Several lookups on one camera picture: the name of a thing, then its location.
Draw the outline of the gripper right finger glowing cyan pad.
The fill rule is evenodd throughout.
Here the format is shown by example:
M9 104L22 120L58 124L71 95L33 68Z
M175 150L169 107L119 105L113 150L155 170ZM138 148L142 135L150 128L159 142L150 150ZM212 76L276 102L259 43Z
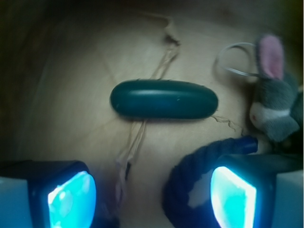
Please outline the gripper right finger glowing cyan pad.
M210 198L221 228L302 228L303 161L295 155L223 155Z

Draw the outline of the gripper left finger glowing cyan pad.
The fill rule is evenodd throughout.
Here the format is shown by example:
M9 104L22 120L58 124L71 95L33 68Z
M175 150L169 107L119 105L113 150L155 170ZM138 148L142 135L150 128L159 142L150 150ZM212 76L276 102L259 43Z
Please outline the gripper left finger glowing cyan pad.
M89 228L96 183L82 161L1 161L2 228Z

